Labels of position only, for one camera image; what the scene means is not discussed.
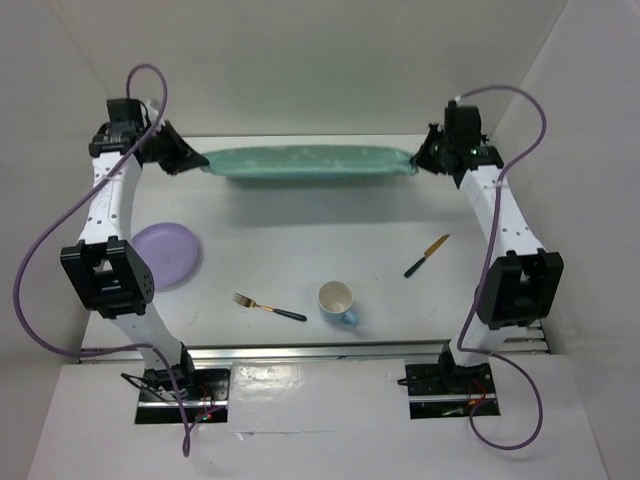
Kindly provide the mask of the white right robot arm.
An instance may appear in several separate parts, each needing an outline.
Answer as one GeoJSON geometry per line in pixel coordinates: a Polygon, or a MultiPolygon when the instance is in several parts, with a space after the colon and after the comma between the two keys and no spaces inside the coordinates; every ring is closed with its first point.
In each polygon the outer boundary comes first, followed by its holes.
{"type": "Polygon", "coordinates": [[[488,356],[518,329],[548,316],[564,261],[529,228],[506,177],[506,165],[481,131],[475,106],[448,102],[414,157],[424,170],[449,176],[469,201],[487,240],[472,314],[441,351],[436,379],[466,393],[487,373],[488,356]]]}

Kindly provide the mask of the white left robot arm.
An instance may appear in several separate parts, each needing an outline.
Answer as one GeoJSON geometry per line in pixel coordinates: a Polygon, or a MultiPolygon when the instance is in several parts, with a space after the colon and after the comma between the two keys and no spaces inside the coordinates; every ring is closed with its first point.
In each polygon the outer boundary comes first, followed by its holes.
{"type": "Polygon", "coordinates": [[[78,242],[62,249],[61,265],[81,303],[117,326],[141,353],[147,384],[184,399],[196,390],[198,376],[186,346],[153,304],[156,283],[131,244],[131,217],[145,164],[177,175],[208,161],[139,100],[112,99],[107,111],[108,122],[89,145],[99,190],[78,242]]]}

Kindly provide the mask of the green satin placemat cloth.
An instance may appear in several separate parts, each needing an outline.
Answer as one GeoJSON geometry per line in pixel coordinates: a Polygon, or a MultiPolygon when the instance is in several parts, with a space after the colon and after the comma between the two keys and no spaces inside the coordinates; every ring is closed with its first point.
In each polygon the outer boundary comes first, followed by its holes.
{"type": "Polygon", "coordinates": [[[207,152],[208,174],[236,179],[329,179],[361,176],[413,176],[413,155],[385,146],[285,145],[207,152]]]}

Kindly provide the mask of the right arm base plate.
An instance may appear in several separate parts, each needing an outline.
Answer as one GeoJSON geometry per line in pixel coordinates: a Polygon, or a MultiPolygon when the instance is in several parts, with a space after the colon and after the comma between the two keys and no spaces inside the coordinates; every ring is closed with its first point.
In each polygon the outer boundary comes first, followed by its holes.
{"type": "Polygon", "coordinates": [[[436,364],[407,364],[404,377],[396,383],[407,391],[412,420],[464,418],[473,409],[476,416],[500,415],[488,364],[472,367],[470,374],[449,379],[436,364]]]}

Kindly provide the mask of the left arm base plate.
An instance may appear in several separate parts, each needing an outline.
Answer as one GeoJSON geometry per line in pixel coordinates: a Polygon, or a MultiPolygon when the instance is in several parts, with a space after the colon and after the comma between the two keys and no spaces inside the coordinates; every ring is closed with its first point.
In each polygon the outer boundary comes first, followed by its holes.
{"type": "MultiPolygon", "coordinates": [[[[226,423],[231,370],[204,368],[193,373],[194,383],[179,391],[189,423],[226,423]]],[[[182,422],[172,389],[152,386],[142,377],[129,375],[127,381],[139,391],[134,423],[136,425],[179,424],[182,422]]]]}

